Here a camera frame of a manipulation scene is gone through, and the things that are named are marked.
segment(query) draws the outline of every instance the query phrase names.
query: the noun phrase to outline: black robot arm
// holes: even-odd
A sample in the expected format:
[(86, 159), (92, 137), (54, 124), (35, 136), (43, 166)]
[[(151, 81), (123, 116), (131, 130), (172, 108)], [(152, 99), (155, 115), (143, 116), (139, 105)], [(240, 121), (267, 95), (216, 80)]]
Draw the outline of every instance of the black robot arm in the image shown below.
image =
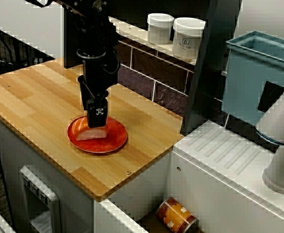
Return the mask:
[(87, 111), (89, 128), (103, 127), (108, 117), (107, 89), (117, 84), (120, 61), (116, 27), (109, 21), (108, 3), (101, 0), (48, 0), (42, 5), (37, 0), (26, 0), (45, 7), (53, 1), (74, 16), (79, 32), (77, 55), (83, 61), (83, 75), (79, 76), (83, 108)]

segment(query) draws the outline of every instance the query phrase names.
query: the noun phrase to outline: blue bin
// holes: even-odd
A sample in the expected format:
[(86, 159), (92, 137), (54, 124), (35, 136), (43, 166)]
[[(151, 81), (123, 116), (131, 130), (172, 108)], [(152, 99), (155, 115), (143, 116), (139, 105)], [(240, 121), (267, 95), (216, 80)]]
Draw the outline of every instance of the blue bin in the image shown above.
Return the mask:
[(284, 40), (254, 31), (226, 43), (231, 53), (221, 109), (255, 125), (266, 81), (284, 87)]

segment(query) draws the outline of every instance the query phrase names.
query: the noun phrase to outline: red plate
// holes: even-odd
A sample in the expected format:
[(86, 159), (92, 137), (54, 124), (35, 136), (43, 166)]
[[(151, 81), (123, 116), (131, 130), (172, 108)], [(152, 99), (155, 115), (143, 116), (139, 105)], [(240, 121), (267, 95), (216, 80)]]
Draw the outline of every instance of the red plate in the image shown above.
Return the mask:
[(87, 116), (82, 116), (72, 121), (67, 131), (70, 142), (77, 148), (92, 153), (107, 153), (120, 148), (126, 142), (127, 131), (125, 127), (111, 117), (108, 117), (107, 120), (107, 126), (109, 128), (107, 137), (77, 141), (72, 133), (72, 126), (75, 121), (84, 117)]

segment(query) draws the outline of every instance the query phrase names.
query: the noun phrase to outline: sushi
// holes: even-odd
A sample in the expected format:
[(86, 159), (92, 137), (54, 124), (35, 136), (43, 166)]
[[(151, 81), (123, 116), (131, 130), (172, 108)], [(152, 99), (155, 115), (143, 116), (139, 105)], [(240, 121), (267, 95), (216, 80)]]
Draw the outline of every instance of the sushi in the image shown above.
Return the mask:
[(72, 134), (77, 141), (105, 138), (109, 132), (108, 126), (98, 128), (88, 128), (87, 117), (75, 121), (72, 125)]

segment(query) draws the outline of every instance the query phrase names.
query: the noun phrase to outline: white jar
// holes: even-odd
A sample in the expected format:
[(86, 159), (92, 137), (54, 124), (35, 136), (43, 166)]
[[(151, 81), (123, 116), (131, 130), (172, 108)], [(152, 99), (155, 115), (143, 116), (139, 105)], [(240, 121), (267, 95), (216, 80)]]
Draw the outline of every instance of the white jar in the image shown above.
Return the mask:
[(174, 21), (173, 55), (196, 59), (199, 52), (205, 21), (197, 18), (177, 18)]
[(170, 40), (174, 18), (167, 14), (152, 13), (147, 17), (148, 42), (156, 45), (166, 45)]

